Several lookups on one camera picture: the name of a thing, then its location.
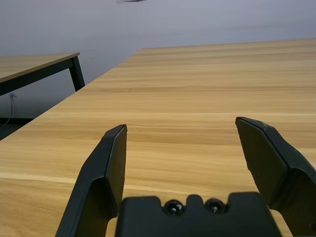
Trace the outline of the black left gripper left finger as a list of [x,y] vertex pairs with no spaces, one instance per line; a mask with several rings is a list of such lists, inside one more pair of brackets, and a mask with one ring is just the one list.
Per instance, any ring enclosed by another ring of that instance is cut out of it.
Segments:
[[122,199],[127,126],[108,130],[84,162],[63,217],[58,237],[103,237]]

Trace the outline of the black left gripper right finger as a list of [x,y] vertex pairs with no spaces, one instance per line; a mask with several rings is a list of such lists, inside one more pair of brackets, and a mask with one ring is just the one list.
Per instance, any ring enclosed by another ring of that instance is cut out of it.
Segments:
[[316,234],[316,170],[272,126],[237,117],[242,150],[259,193],[294,236]]

